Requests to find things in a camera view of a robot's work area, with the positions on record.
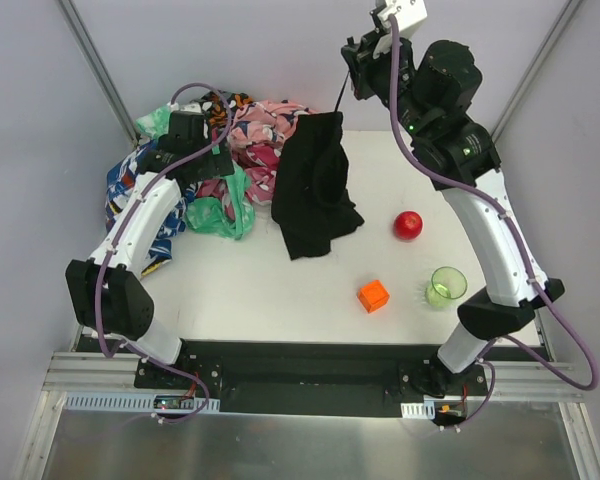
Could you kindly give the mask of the blue white patterned cloth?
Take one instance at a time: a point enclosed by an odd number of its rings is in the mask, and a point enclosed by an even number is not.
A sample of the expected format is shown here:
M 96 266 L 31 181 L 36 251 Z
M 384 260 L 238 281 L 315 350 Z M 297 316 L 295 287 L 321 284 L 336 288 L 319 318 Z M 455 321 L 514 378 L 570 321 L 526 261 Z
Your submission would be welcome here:
M 98 264 L 110 253 L 110 267 L 123 265 L 139 278 L 171 260 L 171 238 L 184 230 L 185 201 L 178 183 L 162 177 L 145 191 L 158 177 L 140 171 L 153 146 L 150 142 L 136 148 L 108 172 L 107 233 L 92 253 Z

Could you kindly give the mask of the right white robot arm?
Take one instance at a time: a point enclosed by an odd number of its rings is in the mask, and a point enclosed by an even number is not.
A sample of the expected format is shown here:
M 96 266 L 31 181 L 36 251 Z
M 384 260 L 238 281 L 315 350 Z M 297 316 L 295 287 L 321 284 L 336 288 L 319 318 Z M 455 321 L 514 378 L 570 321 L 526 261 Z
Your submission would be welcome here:
M 536 266 L 523 235 L 508 227 L 516 219 L 501 159 L 489 132 L 467 113 L 483 80 L 469 47 L 438 40 L 416 63 L 406 39 L 396 55 L 375 54 L 384 36 L 374 30 L 342 47 L 354 96 L 375 96 L 384 106 L 397 101 L 392 127 L 410 136 L 412 154 L 461 222 L 486 282 L 458 306 L 448 340 L 410 376 L 414 390 L 442 398 L 488 345 L 522 330 L 565 288 Z

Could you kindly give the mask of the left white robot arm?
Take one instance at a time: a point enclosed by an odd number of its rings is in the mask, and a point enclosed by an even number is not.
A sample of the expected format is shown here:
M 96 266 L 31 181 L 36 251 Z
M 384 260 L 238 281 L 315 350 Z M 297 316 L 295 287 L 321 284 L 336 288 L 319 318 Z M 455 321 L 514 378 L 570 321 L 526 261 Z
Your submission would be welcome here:
M 188 188 L 232 174 L 232 159 L 204 114 L 176 111 L 166 134 L 132 154 L 129 168 L 135 176 L 124 207 L 89 258 L 69 263 L 65 278 L 80 325 L 173 365 L 182 341 L 156 318 L 142 273 L 154 241 Z

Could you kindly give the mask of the green tie-dye cloth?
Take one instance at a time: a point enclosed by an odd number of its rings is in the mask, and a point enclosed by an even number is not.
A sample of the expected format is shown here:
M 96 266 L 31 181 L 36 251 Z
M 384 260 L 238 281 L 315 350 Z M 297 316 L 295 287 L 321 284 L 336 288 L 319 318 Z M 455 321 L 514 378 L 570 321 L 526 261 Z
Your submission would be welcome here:
M 216 120 L 206 104 L 190 103 L 182 108 L 162 106 L 138 118 L 136 125 L 156 141 L 145 163 L 160 172 L 212 143 L 226 121 Z M 175 208 L 178 229 L 231 239 L 240 239 L 252 229 L 255 212 L 246 195 L 250 180 L 233 160 L 226 141 L 167 177 L 177 180 L 182 190 Z

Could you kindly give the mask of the magenta pink camouflage cloth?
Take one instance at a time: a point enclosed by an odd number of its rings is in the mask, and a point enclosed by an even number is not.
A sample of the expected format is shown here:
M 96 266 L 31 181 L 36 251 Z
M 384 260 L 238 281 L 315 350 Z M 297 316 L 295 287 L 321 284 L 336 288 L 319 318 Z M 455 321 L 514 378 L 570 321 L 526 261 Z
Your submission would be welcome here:
M 273 200 L 276 175 L 281 156 L 281 149 L 267 144 L 248 146 L 244 151 L 233 153 L 237 166 L 230 179 L 238 177 L 238 168 L 248 179 L 246 191 L 242 198 L 251 205 L 268 207 Z M 223 213 L 233 221 L 235 207 L 230 198 L 228 181 L 224 178 L 215 178 L 204 181 L 198 189 L 196 198 L 212 197 L 220 201 Z

